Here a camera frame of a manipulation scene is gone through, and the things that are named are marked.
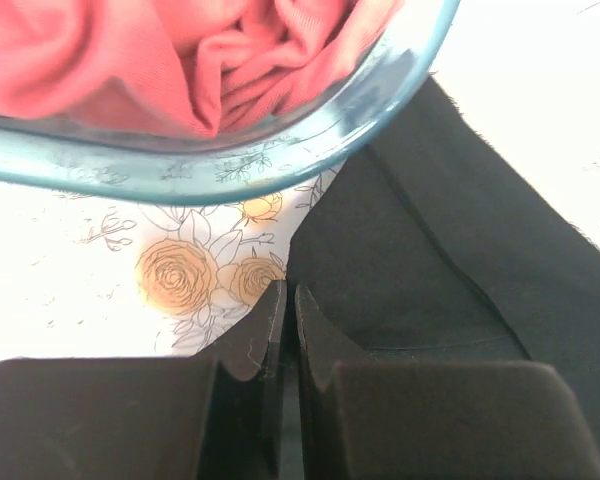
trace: clear glass bowl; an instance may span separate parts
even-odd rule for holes
[[[171,205],[244,200],[344,160],[416,93],[460,0],[407,0],[344,82],[301,111],[210,141],[0,117],[0,180]]]

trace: printed flower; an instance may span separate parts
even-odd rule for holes
[[[227,265],[218,271],[218,282],[236,299],[253,307],[269,284],[284,278],[277,257],[247,258],[239,265]]]
[[[282,209],[282,195],[273,193],[260,198],[253,198],[242,202],[240,210],[242,218],[247,219],[247,225],[250,221],[258,223],[262,220],[273,220]]]
[[[199,243],[162,240],[138,260],[136,279],[147,303],[171,315],[188,315],[207,305],[216,288],[218,265]]]

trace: floral tablecloth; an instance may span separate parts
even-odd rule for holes
[[[432,73],[600,248],[600,1],[463,0]],[[197,352],[284,276],[336,173],[204,208],[0,183],[0,360]]]

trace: red fabric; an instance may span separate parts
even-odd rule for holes
[[[401,1],[0,0],[0,115],[213,137],[346,77]]]

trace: black fabric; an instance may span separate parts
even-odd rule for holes
[[[600,252],[433,80],[309,213],[288,278],[381,359],[554,365],[600,443]]]

